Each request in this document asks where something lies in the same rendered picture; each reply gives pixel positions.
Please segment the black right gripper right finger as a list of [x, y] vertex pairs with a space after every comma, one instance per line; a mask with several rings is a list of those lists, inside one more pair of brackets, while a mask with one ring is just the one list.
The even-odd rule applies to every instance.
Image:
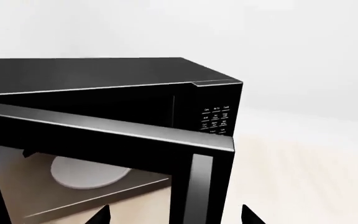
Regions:
[[241, 222], [242, 224], [264, 224], [263, 220], [261, 220], [247, 205], [242, 205]]

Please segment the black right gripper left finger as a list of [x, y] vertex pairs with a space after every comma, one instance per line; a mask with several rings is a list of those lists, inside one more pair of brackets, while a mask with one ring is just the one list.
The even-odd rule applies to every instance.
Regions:
[[87, 224], [110, 224], [109, 205], [105, 205], [98, 210], [98, 212], [87, 221]]

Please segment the black glass microwave door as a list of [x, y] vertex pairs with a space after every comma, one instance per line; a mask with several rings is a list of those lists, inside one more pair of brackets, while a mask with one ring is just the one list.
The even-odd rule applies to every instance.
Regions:
[[4, 104], [0, 146], [171, 175], [169, 224], [221, 224], [235, 155], [230, 136]]

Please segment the black microwave body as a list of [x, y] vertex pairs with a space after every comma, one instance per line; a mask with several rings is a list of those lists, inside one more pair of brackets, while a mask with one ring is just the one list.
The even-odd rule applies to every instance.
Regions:
[[[0, 104], [232, 138], [242, 86], [181, 57], [0, 59]], [[0, 224], [41, 224], [172, 189], [171, 175], [132, 168], [109, 186], [70, 189], [50, 173], [56, 157], [0, 146], [0, 191], [10, 219]]]

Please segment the white round turntable plate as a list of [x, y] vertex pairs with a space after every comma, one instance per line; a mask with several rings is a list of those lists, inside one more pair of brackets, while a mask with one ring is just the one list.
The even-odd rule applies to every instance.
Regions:
[[75, 190], [91, 190], [109, 186], [131, 171], [127, 167], [111, 166], [57, 156], [50, 173], [60, 185]]

